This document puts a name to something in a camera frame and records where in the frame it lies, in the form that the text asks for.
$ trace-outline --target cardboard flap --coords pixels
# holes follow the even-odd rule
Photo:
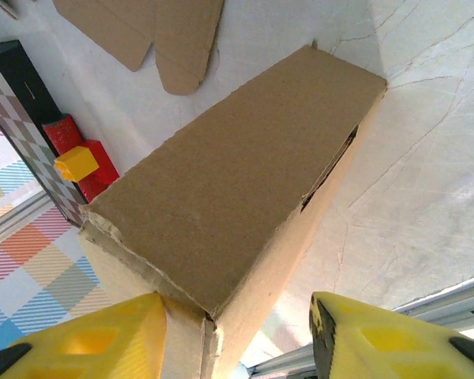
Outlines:
[[[118,0],[103,0],[115,6]],[[148,8],[144,15],[154,14],[154,1],[141,0]],[[113,13],[103,3],[87,0],[53,0],[56,10],[64,18],[79,28],[85,35],[100,45],[107,53],[132,71],[137,71],[151,47],[151,36],[145,36],[135,27],[130,26],[119,15]],[[135,7],[130,7],[126,15],[131,15]],[[144,17],[137,18],[137,26],[143,26]],[[154,30],[154,18],[151,20]]]
[[[304,47],[178,131],[85,213],[216,318],[385,87]]]
[[[156,0],[98,0],[115,16],[154,42],[156,30]]]
[[[156,67],[165,91],[188,95],[204,80],[223,0],[157,0]]]

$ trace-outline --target red block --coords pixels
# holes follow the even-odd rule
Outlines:
[[[92,172],[86,178],[80,180],[77,185],[81,189],[81,192],[85,195],[88,203],[91,203],[95,197],[100,195],[108,188],[107,184],[103,184],[96,178],[94,172]]]
[[[43,128],[59,155],[83,143],[81,133],[69,114],[64,114],[58,122],[43,125]]]
[[[116,167],[114,167],[114,164],[112,164],[111,159],[107,155],[100,141],[86,140],[81,143],[81,146],[89,148],[89,151],[92,152],[93,156],[95,157],[99,168],[93,172],[93,174],[99,182],[110,185],[117,178],[119,178]]]

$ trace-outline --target cracked white surface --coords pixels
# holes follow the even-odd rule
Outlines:
[[[312,291],[399,306],[474,276],[474,0],[227,0],[209,77],[161,88],[154,52],[131,73],[48,0],[0,13],[58,105],[122,173],[232,90],[313,38],[389,80],[373,128],[244,363],[309,341]]]

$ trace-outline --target torn cardboard edge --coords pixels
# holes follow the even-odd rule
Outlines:
[[[93,240],[93,238],[86,237],[86,236],[91,235],[87,232],[87,230],[89,228],[94,227],[95,229],[97,229],[102,234],[102,236],[107,238],[106,242],[102,241],[101,243],[110,244],[110,246],[109,246],[110,249],[112,249],[114,251],[116,251],[116,247],[117,247],[117,248],[121,249],[124,254],[128,253],[130,255],[130,257],[132,257],[132,258],[140,261],[144,265],[150,267],[156,274],[161,276],[170,286],[172,286],[173,289],[175,289],[178,292],[177,294],[169,294],[169,296],[175,298],[178,301],[181,301],[183,304],[190,304],[190,302],[192,302],[192,303],[196,304],[200,309],[203,309],[203,307],[200,304],[198,304],[198,302],[194,298],[192,298],[189,294],[187,294],[180,286],[175,284],[164,272],[162,272],[161,270],[156,268],[153,264],[151,264],[151,262],[147,261],[143,257],[138,256],[134,251],[132,251],[128,247],[126,247],[126,245],[123,244],[122,241],[121,241],[120,232],[119,232],[119,229],[117,227],[112,225],[112,223],[110,223],[108,220],[104,219],[102,216],[97,215],[96,213],[89,211],[88,207],[86,205],[81,206],[80,209],[81,209],[81,214],[84,217],[86,217],[86,219],[88,220],[83,224],[83,226],[79,230],[79,235],[82,238],[86,238],[91,243],[94,243],[95,241]],[[123,264],[129,266],[127,261],[124,260],[125,256],[122,255],[121,257],[122,257],[122,259],[120,259],[120,261]]]
[[[330,173],[332,172],[333,168],[337,165],[339,162],[340,158],[342,158],[343,154],[348,150],[349,146],[353,143],[353,141],[356,138],[356,133],[358,132],[358,125],[355,126],[354,130],[351,132],[349,135],[348,139],[343,143],[343,145],[340,147],[339,151],[333,156],[332,160],[330,161],[329,166],[327,166],[322,174],[320,175],[319,179],[316,181],[316,183],[313,186],[313,189],[303,197],[302,201],[302,208],[300,211],[303,211],[305,207],[309,204],[310,199],[314,196],[316,191],[323,185],[325,180],[328,178]]]
[[[137,257],[136,254],[130,254],[126,247],[120,246],[110,235],[101,231],[97,233],[97,231],[100,230],[86,221],[78,234],[90,264],[95,267],[95,259],[99,264],[107,262],[107,268],[110,271],[119,269],[119,272],[113,272],[112,275],[126,276],[127,285],[134,288],[131,293],[123,292],[121,289],[122,296],[114,297],[112,299],[114,303],[154,291],[162,295],[170,322],[170,329],[167,329],[162,378],[212,377],[223,343],[222,331],[216,328],[214,320],[206,312],[201,311],[201,307],[194,306],[191,300],[186,298],[186,294],[178,291],[170,281],[161,283],[153,290],[152,287],[155,287],[155,284],[149,280],[153,277],[151,273],[139,273],[130,265],[130,262]],[[145,267],[160,274],[150,264]],[[106,282],[105,290],[116,293],[113,285],[114,283]],[[183,375],[179,375],[179,367],[186,369]]]

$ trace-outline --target cardboard box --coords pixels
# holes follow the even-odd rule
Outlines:
[[[202,377],[228,377],[385,90],[304,47],[178,131],[83,210],[81,243],[107,293],[159,291],[199,310],[204,350],[186,354],[202,355]]]
[[[137,71],[155,43],[165,90],[188,95],[204,80],[223,0],[53,0],[85,35]]]

